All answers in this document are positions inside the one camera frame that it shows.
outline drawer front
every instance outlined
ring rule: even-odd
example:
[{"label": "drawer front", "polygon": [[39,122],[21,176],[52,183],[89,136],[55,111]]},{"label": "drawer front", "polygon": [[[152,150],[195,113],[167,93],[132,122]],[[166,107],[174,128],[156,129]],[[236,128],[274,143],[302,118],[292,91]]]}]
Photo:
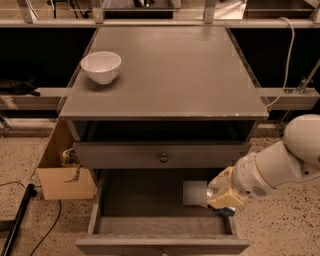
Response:
[{"label": "drawer front", "polygon": [[246,154],[250,143],[156,145],[76,142],[74,148],[86,168],[225,168]]},{"label": "drawer front", "polygon": [[86,255],[237,255],[249,245],[238,239],[108,239],[86,238],[76,245]]}]

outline white robotic arm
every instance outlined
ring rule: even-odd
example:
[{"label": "white robotic arm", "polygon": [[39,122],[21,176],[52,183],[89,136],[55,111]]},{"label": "white robotic arm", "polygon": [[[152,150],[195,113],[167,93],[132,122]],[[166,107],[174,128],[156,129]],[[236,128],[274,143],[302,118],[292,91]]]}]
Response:
[{"label": "white robotic arm", "polygon": [[320,115],[293,119],[278,143],[241,158],[208,185],[208,205],[237,207],[248,198],[263,199],[286,183],[320,177]]}]

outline terrazzo floor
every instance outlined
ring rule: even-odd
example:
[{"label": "terrazzo floor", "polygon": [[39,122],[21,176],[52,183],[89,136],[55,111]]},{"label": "terrazzo floor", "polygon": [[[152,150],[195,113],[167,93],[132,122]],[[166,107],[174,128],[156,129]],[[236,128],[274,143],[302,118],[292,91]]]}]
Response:
[{"label": "terrazzo floor", "polygon": [[[250,151],[258,152],[279,140],[276,132],[259,129]],[[0,138],[0,184],[20,181],[40,184],[30,177],[45,149],[47,137]],[[30,255],[58,215],[58,201],[45,201],[39,192],[31,198],[11,255]],[[0,187],[0,220],[13,219],[24,189],[18,184]],[[263,201],[249,200],[237,209],[233,221],[240,239],[251,245],[241,256],[317,256],[320,248],[320,179],[290,185]],[[84,255],[76,247],[86,237],[92,200],[64,200],[59,221],[33,255]],[[0,250],[7,233],[0,232]]]}]

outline cardboard box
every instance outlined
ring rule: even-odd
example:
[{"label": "cardboard box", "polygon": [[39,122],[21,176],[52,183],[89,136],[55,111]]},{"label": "cardboard box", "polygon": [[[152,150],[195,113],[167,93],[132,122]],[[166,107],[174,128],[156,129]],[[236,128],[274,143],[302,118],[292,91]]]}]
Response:
[{"label": "cardboard box", "polygon": [[37,172],[45,200],[92,199],[96,185],[88,169],[61,167],[60,154],[72,148],[73,137],[68,125],[58,120],[40,160]]}]

